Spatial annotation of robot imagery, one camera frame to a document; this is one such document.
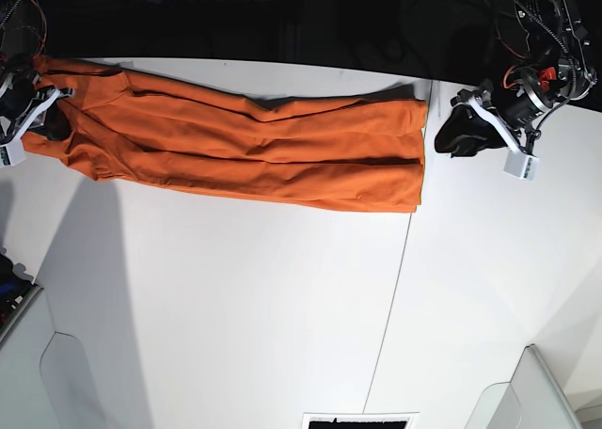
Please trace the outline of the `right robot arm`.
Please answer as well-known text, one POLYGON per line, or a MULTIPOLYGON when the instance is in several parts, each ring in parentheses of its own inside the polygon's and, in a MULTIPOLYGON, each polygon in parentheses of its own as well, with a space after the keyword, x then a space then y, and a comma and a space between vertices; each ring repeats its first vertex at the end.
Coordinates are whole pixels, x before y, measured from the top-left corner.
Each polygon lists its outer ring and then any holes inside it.
POLYGON ((75 89, 44 68, 46 17, 38 0, 1 0, 1 146, 64 143, 73 128, 61 101, 75 89))

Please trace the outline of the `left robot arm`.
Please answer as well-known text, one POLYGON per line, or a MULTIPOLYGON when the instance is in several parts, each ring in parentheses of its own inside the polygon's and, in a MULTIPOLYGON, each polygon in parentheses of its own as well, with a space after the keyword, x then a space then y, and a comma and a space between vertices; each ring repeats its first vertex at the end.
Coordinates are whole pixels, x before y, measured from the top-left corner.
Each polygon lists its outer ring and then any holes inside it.
POLYGON ((544 123, 585 98, 598 81, 593 9, 576 0, 483 0, 488 19, 462 26, 445 53, 449 80, 465 84, 451 98, 451 113, 434 141, 436 152, 473 157, 508 147, 492 123, 468 101, 493 115, 511 141, 531 154, 544 123))

